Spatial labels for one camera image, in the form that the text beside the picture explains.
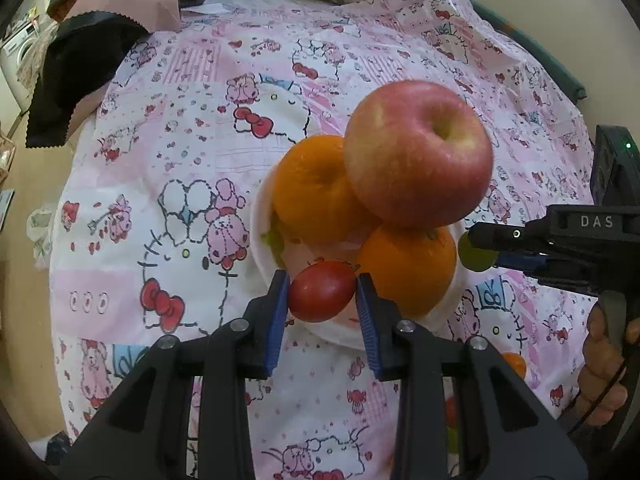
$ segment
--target human hand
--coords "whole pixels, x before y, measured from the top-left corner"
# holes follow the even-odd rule
[[[580,414],[585,414],[590,409],[622,364],[622,354],[605,335],[606,327],[604,313],[596,303],[587,320],[589,335],[582,346],[584,367],[578,375],[580,395],[575,402],[576,410]],[[633,320],[626,327],[625,339],[633,344],[638,336],[640,336],[640,318]],[[624,405],[626,396],[626,388],[619,382],[614,384],[598,407],[593,410],[587,419],[587,424],[602,426],[609,422],[613,413]]]

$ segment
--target cherry tomato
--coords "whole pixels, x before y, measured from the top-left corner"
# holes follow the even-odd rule
[[[349,264],[320,262],[294,278],[287,300],[299,320],[320,323],[340,314],[355,292],[356,276]]]
[[[458,426],[458,414],[456,413],[455,397],[449,397],[449,399],[445,400],[444,416],[449,428],[456,428]]]

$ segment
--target pink bedsheet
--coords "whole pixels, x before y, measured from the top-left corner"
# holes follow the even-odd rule
[[[265,293],[248,245],[260,179],[294,142],[343,133],[377,86],[439,82],[484,122],[494,178],[467,225],[591,202],[580,113],[468,0],[207,3],[218,11],[134,46],[60,200],[51,311],[73,438],[145,346],[210,333]],[[577,391],[592,303],[492,269],[468,283],[441,335],[481,333],[521,354],[527,384],[558,415]],[[398,398],[363,354],[292,322],[274,376],[247,384],[257,477],[387,478]]]

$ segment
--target black cable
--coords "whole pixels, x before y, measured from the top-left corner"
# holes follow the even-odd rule
[[[602,400],[607,396],[607,394],[610,392],[610,390],[613,388],[613,385],[616,384],[618,382],[618,380],[620,379],[620,376],[622,375],[622,373],[625,371],[626,368],[626,362],[633,357],[633,355],[636,354],[636,352],[638,352],[638,344],[640,344],[640,336],[638,336],[638,339],[636,339],[636,342],[633,343],[633,347],[634,350],[626,357],[623,359],[622,364],[620,365],[620,367],[618,368],[618,370],[616,371],[616,373],[613,375],[613,377],[611,378],[611,380],[609,381],[609,384],[607,384],[607,387],[602,391],[602,393],[598,396],[598,398],[595,400],[595,402],[593,404],[591,404],[591,407],[587,410],[587,412],[580,418],[580,420],[578,422],[576,422],[574,424],[574,426],[568,431],[568,435],[571,436],[572,434],[575,433],[576,430],[578,430],[578,428],[581,427],[581,425],[583,425],[586,420],[591,416],[591,413],[593,413],[595,411],[595,409],[600,405],[600,403],[602,402]]]

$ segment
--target washing machine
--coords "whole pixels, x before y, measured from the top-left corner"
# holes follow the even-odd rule
[[[14,94],[21,113],[25,113],[29,109],[31,99],[29,91],[18,81],[18,67],[37,37],[37,24],[29,22],[9,38],[0,50],[0,67],[2,67],[4,78]]]

